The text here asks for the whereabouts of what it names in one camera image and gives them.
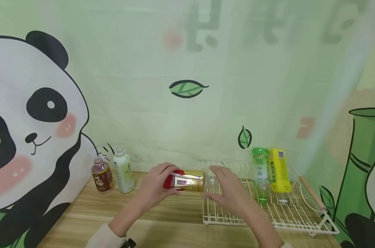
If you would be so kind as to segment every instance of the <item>hand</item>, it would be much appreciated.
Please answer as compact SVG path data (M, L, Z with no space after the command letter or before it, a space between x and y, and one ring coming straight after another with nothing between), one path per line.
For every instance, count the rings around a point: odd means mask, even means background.
M257 205L257 203L252 200L242 186L241 181L229 168L211 165L210 169L218 178L223 195L206 192L205 196L216 201L232 214L245 219L247 214L252 211L252 207Z
M132 200L109 223L109 227L117 236L125 237L128 229L140 216L157 206L167 196L179 195L179 191L175 189L163 188L164 181L175 170L179 168L170 163L159 164L149 170Z
M162 200L170 195L179 195L179 191L169 188L164 189L164 181L169 174L179 170L174 164L163 163L152 167L147 176L140 183L139 190L132 202L135 207L141 208L143 212L157 206Z
M205 196L244 219L255 234L259 247L282 247L284 242L271 225L268 215L244 190L237 176L229 168L211 165L210 169L218 178L223 195L206 192Z

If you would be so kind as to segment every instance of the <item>sleeve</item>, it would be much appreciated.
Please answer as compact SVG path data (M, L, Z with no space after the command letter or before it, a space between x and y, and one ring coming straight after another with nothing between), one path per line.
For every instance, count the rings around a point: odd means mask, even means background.
M292 248L289 243L284 242L284 245L281 248Z
M126 240L127 237L120 238L107 224L103 224L89 239L85 248L120 248Z

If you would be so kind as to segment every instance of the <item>person's left hand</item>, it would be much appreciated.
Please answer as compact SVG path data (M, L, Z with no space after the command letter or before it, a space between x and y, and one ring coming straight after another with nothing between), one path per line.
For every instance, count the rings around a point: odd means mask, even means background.
M128 229L140 216L157 206L167 196L179 195L176 189L163 188L164 181L175 170L179 168L170 163L159 164L149 170L132 200L109 222L110 229L117 236L125 237Z
M177 166L170 163L158 164L152 167L147 176L140 183L139 190L132 199L136 207L141 207L143 212L157 206L162 200L170 195L179 195L179 191L168 188L164 189L164 181L169 174L179 170Z

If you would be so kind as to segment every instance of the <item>rack wire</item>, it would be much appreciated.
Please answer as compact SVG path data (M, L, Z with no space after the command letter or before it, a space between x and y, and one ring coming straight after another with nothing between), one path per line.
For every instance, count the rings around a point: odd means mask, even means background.
M300 232L307 232L314 237L318 233L339 234L339 230L333 223L331 217L324 210L318 210L309 204L302 190L302 183L299 180L291 182L292 191L288 194L278 194L269 190L267 192L267 202L258 201L258 190L253 185L253 163L243 161L213 160L204 159L203 168L210 177L215 175L209 169L210 165L218 165L229 168L241 180L252 199L258 202L261 208L268 214L271 223L277 229L287 229ZM292 166L288 168L291 176L297 173ZM212 189L214 194L221 194L222 189L216 183ZM215 201L205 199L202 206L204 224L237 225L246 226L245 221L239 216L234 216L227 212Z

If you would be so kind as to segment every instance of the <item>table surface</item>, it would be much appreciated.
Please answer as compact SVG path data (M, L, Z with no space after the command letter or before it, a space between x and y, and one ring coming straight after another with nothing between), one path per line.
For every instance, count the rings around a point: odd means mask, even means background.
M99 194L90 180L43 239L39 248L84 248L89 238L109 222L133 197L146 173L134 172L135 189L119 192L117 185L108 194ZM278 230L292 247L340 247L332 235ZM144 248L248 248L258 243L248 227L204 225L199 193L182 192L170 196L136 221L128 232L137 247Z

